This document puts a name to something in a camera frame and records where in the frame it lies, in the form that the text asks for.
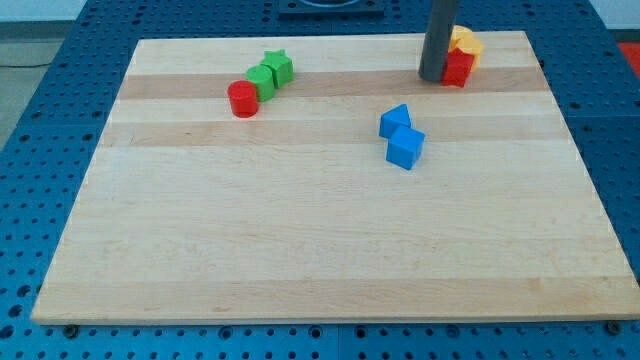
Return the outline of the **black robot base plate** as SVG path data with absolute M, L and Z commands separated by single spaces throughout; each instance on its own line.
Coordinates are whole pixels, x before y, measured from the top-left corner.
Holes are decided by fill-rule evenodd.
M 280 18 L 302 16 L 360 16 L 384 14 L 384 0 L 276 0 Z

